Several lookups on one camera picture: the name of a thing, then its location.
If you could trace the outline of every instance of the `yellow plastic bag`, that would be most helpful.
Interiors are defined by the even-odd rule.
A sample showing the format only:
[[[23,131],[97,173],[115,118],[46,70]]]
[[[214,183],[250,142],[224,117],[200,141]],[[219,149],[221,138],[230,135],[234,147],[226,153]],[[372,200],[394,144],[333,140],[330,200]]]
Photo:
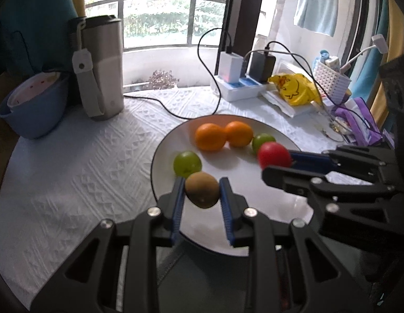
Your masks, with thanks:
[[[321,104],[315,85],[302,74],[275,75],[268,81],[276,85],[280,96],[291,106],[307,105],[311,101]]]

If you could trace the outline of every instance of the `screw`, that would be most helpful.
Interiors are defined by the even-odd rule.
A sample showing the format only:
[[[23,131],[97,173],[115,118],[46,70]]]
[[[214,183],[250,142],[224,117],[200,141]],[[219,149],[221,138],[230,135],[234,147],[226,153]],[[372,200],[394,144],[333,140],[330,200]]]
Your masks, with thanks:
[[[244,209],[244,214],[249,218],[254,218],[255,216],[257,216],[258,212],[255,208],[248,207]]]
[[[310,182],[312,182],[314,185],[319,185],[322,183],[322,179],[321,178],[311,178]]]
[[[159,216],[161,214],[161,209],[159,209],[158,207],[148,208],[147,214],[149,216]]]
[[[340,210],[340,206],[338,206],[337,204],[330,203],[326,205],[325,209],[327,210],[327,212],[336,213]]]
[[[303,221],[302,219],[296,218],[293,219],[292,221],[292,225],[295,226],[296,228],[303,228],[305,227],[305,221]]]
[[[108,228],[111,228],[111,227],[113,226],[113,221],[110,220],[110,219],[103,219],[103,220],[100,222],[100,226],[101,226],[102,228],[105,228],[105,229],[107,230]]]

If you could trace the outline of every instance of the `patterned tablecloth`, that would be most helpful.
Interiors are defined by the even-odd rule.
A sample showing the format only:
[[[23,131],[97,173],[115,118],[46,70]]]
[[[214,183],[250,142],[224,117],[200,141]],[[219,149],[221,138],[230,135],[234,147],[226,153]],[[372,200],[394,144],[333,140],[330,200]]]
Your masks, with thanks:
[[[210,114],[217,102],[208,87],[134,95],[158,98],[187,117]],[[318,131],[322,121],[316,115],[289,119],[264,99],[222,100],[219,113],[263,121],[305,151],[337,145]],[[125,221],[155,204],[151,159],[163,137],[181,122],[156,102],[127,98],[124,111],[108,121],[94,122],[77,107],[46,137],[19,140],[0,194],[0,272],[27,307],[102,218]],[[336,181],[351,178],[338,176]],[[158,254],[159,263],[166,253]]]

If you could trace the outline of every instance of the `purple package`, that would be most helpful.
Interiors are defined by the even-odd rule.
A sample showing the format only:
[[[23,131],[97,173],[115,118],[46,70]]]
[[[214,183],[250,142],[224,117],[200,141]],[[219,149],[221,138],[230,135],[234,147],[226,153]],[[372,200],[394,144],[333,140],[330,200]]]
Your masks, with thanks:
[[[373,116],[367,108],[364,100],[362,98],[350,99],[345,103],[345,106],[349,109],[353,109],[358,114],[361,113],[367,125],[371,128],[371,130],[369,130],[368,126],[365,125],[364,122],[361,121],[353,112],[345,108],[337,107],[335,115],[345,119],[348,122],[351,130],[354,133],[355,139],[357,140],[357,144],[359,146],[372,146],[378,143],[382,139],[382,135],[377,128]]]

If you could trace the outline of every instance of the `metal railing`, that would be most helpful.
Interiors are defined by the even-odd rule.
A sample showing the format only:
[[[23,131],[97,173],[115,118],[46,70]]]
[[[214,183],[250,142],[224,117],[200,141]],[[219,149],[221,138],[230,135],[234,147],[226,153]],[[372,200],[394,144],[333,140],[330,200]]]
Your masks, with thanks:
[[[103,1],[97,1],[93,2],[91,4],[86,5],[86,8],[90,7],[95,7],[95,6],[100,6],[102,4],[109,4],[112,2],[118,2],[118,18],[122,20],[122,29],[124,27],[124,17],[123,17],[123,12],[124,12],[124,1],[125,0],[103,0]],[[225,0],[204,0],[204,1],[212,1],[212,2],[219,2],[225,4]],[[192,44],[192,37],[193,37],[193,28],[194,28],[194,18],[195,18],[195,8],[196,8],[196,0],[190,0],[190,8],[189,8],[189,22],[188,22],[188,27],[187,27],[187,42],[185,44],[179,44],[179,45],[155,45],[155,46],[140,46],[140,47],[129,47],[125,48],[124,47],[124,52],[134,50],[134,49],[148,49],[148,48],[159,48],[159,47],[194,47],[197,46],[195,44]],[[218,47],[217,45],[204,45],[204,47]]]

